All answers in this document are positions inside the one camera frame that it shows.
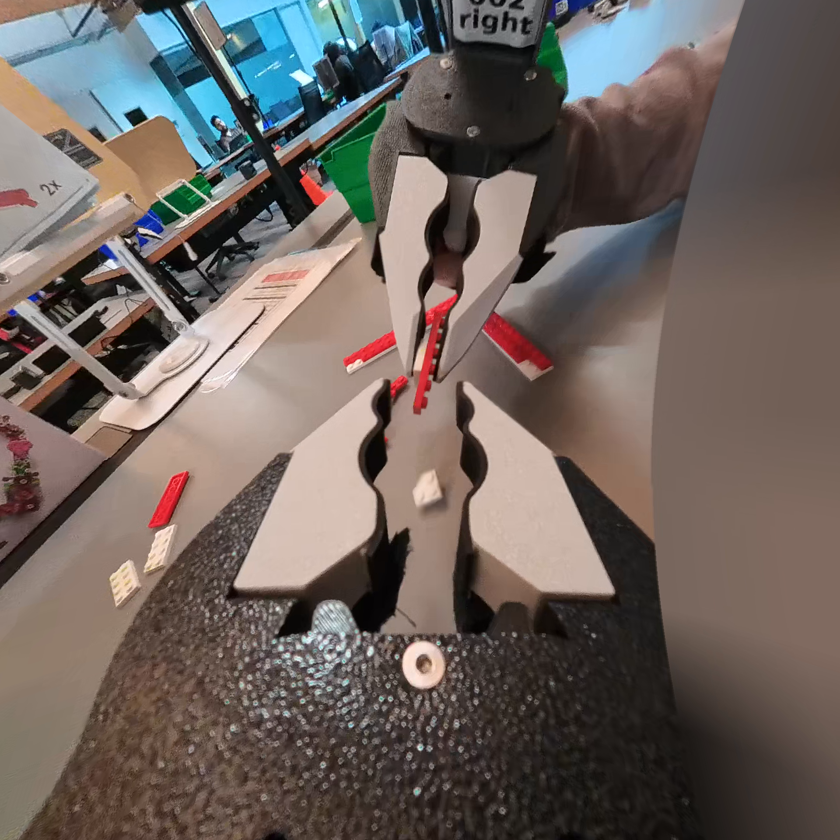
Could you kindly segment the green plastic bin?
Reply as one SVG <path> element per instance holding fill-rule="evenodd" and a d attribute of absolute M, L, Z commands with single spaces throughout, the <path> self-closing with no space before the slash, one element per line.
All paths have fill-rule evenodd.
<path fill-rule="evenodd" d="M 569 88 L 568 71 L 553 22 L 547 24 L 542 36 L 537 62 L 540 67 L 551 71 L 554 83 L 566 94 Z M 362 224 L 375 220 L 368 163 L 373 138 L 384 120 L 387 102 L 388 98 L 320 153 L 320 161 L 335 189 Z"/>

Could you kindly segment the clear plastic bag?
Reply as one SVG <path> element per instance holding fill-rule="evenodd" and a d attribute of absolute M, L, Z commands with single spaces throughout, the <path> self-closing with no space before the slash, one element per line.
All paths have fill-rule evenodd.
<path fill-rule="evenodd" d="M 246 367 L 255 354 L 247 353 L 236 357 L 223 357 L 203 376 L 197 393 L 212 394 L 222 390 L 235 379 L 235 377 Z"/>

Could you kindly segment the red and white lego assembly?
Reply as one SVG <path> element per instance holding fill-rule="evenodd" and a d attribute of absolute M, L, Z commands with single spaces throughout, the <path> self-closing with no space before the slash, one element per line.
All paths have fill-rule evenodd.
<path fill-rule="evenodd" d="M 456 293 L 427 311 L 421 307 L 413 336 L 414 346 L 409 353 L 411 373 L 416 381 L 413 399 L 413 412 L 416 415 L 427 408 L 433 383 L 443 379 L 448 322 L 459 298 L 460 294 Z"/>

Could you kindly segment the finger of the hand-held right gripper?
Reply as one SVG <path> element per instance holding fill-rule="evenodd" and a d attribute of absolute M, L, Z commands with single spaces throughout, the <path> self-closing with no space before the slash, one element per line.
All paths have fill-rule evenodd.
<path fill-rule="evenodd" d="M 432 222 L 445 206 L 448 179 L 428 158 L 397 158 L 385 226 L 379 235 L 392 329 L 406 375 L 416 375 L 426 331 L 425 297 L 433 282 L 452 287 L 443 255 L 434 255 Z"/>
<path fill-rule="evenodd" d="M 520 247 L 536 183 L 535 175 L 503 172 L 476 186 L 471 210 L 477 239 L 464 258 L 458 299 L 446 319 L 437 382 L 462 360 L 522 264 Z"/>

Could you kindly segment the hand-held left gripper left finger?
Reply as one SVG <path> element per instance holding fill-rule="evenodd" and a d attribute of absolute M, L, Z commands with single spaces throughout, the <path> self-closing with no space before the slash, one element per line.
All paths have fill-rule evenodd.
<path fill-rule="evenodd" d="M 245 559 L 238 596 L 357 602 L 386 541 L 374 478 L 386 463 L 391 383 L 374 381 L 291 452 Z"/>

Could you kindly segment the black tripod stand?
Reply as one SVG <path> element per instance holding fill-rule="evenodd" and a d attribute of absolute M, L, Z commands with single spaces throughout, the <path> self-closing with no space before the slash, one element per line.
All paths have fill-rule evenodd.
<path fill-rule="evenodd" d="M 240 94 L 235 88 L 231 69 L 223 63 L 222 51 L 218 49 L 205 29 L 197 21 L 196 16 L 187 2 L 183 1 L 139 1 L 144 14 L 158 14 L 167 12 L 176 22 L 183 33 L 186 42 L 192 47 L 201 63 L 215 80 L 220 91 L 224 94 L 233 113 L 253 142 L 258 156 L 266 164 L 267 170 L 274 183 L 279 187 L 280 194 L 286 201 L 286 216 L 289 224 L 298 226 L 314 210 L 312 201 L 304 196 L 299 182 L 278 161 L 271 143 L 258 129 L 250 104 L 244 93 Z"/>

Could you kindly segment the long brown desk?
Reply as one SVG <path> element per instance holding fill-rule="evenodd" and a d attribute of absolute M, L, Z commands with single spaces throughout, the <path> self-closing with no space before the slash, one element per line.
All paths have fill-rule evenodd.
<path fill-rule="evenodd" d="M 276 152 L 276 159 L 285 173 L 292 180 L 292 185 L 300 188 L 300 168 L 308 159 L 321 159 L 322 152 L 340 135 L 350 130 L 366 114 L 375 110 L 381 102 L 393 98 L 402 89 L 408 79 L 409 70 L 391 74 L 385 84 L 363 95 L 360 99 L 331 112 L 313 126 L 288 142 Z M 142 255 L 151 263 L 163 259 L 174 249 L 182 246 L 191 237 L 203 230 L 215 218 L 224 214 L 253 192 L 260 189 L 262 183 L 270 180 L 271 175 L 266 164 L 255 164 L 255 176 L 247 179 L 238 173 L 228 177 L 213 190 L 213 201 L 202 213 L 187 218 L 183 226 L 169 226 L 162 240 L 151 240 L 143 247 Z"/>

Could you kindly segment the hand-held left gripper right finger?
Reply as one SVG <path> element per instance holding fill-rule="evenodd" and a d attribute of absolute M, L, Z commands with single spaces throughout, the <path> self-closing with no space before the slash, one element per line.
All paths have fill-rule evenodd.
<path fill-rule="evenodd" d="M 613 599 L 616 590 L 553 452 L 476 386 L 456 387 L 468 589 L 489 606 Z"/>

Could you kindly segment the black office chair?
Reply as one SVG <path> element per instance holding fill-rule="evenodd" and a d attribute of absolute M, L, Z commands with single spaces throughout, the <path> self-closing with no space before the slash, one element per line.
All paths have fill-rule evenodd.
<path fill-rule="evenodd" d="M 225 278 L 229 264 L 240 257 L 247 258 L 251 262 L 255 261 L 255 253 L 258 249 L 259 243 L 236 234 L 209 257 L 205 266 L 197 264 L 195 270 L 207 282 L 212 278 Z"/>

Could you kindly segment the tan desk divider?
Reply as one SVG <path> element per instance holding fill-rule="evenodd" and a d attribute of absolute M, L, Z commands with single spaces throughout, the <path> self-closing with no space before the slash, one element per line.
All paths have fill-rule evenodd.
<path fill-rule="evenodd" d="M 173 121 L 158 116 L 106 141 L 138 177 L 143 189 L 157 196 L 176 182 L 188 182 L 200 170 Z"/>

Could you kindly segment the red white-tipped lego strip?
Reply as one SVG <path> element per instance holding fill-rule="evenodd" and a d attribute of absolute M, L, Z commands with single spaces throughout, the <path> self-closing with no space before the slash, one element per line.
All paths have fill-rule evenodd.
<path fill-rule="evenodd" d="M 499 314 L 490 315 L 483 334 L 529 381 L 534 382 L 553 370 L 550 358 Z"/>
<path fill-rule="evenodd" d="M 392 331 L 383 334 L 378 339 L 367 343 L 357 351 L 347 355 L 343 359 L 343 366 L 348 375 L 377 361 L 381 357 L 396 349 L 396 337 Z"/>

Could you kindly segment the lego instruction booklet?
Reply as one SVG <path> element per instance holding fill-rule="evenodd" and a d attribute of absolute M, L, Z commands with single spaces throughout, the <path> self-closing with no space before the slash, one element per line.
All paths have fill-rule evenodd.
<path fill-rule="evenodd" d="M 1 257 L 38 246 L 91 209 L 98 179 L 1 107 Z"/>

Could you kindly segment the white desk lamp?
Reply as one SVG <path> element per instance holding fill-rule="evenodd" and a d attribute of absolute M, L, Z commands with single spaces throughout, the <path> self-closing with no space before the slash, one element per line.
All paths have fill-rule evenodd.
<path fill-rule="evenodd" d="M 4 255 L 1 266 L 2 309 L 15 309 L 112 394 L 101 410 L 101 423 L 135 432 L 158 424 L 169 414 L 265 310 L 262 303 L 247 301 L 225 311 L 209 311 L 188 324 L 121 236 L 141 214 L 129 194 L 119 194 L 80 220 L 40 238 L 36 247 Z M 28 300 L 30 294 L 103 244 L 119 257 L 122 267 L 141 285 L 176 332 L 167 349 L 131 382 L 121 381 Z"/>

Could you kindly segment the white studded lego plate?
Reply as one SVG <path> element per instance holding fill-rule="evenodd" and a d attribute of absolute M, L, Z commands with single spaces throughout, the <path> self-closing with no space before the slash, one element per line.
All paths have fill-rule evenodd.
<path fill-rule="evenodd" d="M 120 609 L 125 606 L 141 589 L 139 573 L 134 562 L 126 560 L 109 576 L 109 586 L 113 603 Z"/>
<path fill-rule="evenodd" d="M 168 564 L 175 542 L 177 525 L 172 523 L 154 534 L 147 559 L 143 566 L 144 574 L 162 571 Z"/>

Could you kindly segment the small green bin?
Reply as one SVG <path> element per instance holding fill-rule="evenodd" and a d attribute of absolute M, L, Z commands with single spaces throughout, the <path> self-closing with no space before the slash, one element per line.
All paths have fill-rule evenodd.
<path fill-rule="evenodd" d="M 164 226 L 180 224 L 214 204 L 213 188 L 201 173 L 189 180 L 181 178 L 173 181 L 155 195 L 156 201 L 150 211 Z"/>

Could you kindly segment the printed paper sheet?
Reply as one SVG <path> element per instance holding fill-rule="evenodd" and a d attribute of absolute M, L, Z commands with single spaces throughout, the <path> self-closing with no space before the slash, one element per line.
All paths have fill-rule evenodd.
<path fill-rule="evenodd" d="M 310 248 L 266 263 L 217 307 L 223 314 L 261 305 L 258 322 L 282 324 L 361 242 Z"/>

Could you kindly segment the person's right forearm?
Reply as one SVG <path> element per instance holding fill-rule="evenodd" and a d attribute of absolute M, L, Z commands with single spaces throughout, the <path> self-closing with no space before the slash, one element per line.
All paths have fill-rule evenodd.
<path fill-rule="evenodd" d="M 667 50 L 628 85 L 564 107 L 570 193 L 548 240 L 634 223 L 686 198 L 737 24 L 735 17 L 697 46 Z"/>

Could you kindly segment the long red lego plate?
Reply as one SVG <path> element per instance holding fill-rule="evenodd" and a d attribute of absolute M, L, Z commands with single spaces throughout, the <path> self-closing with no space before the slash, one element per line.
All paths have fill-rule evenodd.
<path fill-rule="evenodd" d="M 171 523 L 189 479 L 190 472 L 187 470 L 174 474 L 169 479 L 148 522 L 149 529 L 161 529 Z"/>

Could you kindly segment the lego set box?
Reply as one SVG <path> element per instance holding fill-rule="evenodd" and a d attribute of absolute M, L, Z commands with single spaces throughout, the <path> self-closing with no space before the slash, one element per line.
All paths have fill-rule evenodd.
<path fill-rule="evenodd" d="M 1 399 L 1 560 L 104 462 L 66 432 Z"/>

